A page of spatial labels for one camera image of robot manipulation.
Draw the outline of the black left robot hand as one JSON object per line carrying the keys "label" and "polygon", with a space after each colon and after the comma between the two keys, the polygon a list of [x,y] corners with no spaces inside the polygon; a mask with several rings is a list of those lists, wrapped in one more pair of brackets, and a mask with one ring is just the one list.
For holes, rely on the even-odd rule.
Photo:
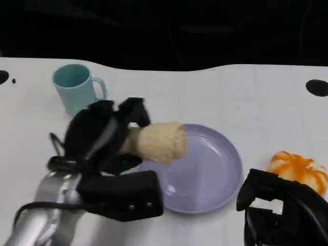
{"label": "black left robot hand", "polygon": [[129,125],[150,124],[144,99],[129,97],[118,109],[114,101],[99,100],[79,111],[65,134],[65,156],[76,161],[82,170],[120,175],[142,163],[130,150],[122,150],[129,136]]}

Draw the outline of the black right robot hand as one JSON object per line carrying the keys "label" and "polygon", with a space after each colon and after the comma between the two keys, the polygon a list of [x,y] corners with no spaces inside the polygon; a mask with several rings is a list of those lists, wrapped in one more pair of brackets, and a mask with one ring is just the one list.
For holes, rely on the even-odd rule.
{"label": "black right robot hand", "polygon": [[[251,207],[256,198],[282,201],[282,213]],[[250,169],[236,210],[245,212],[244,245],[327,245],[327,201],[305,184]]]}

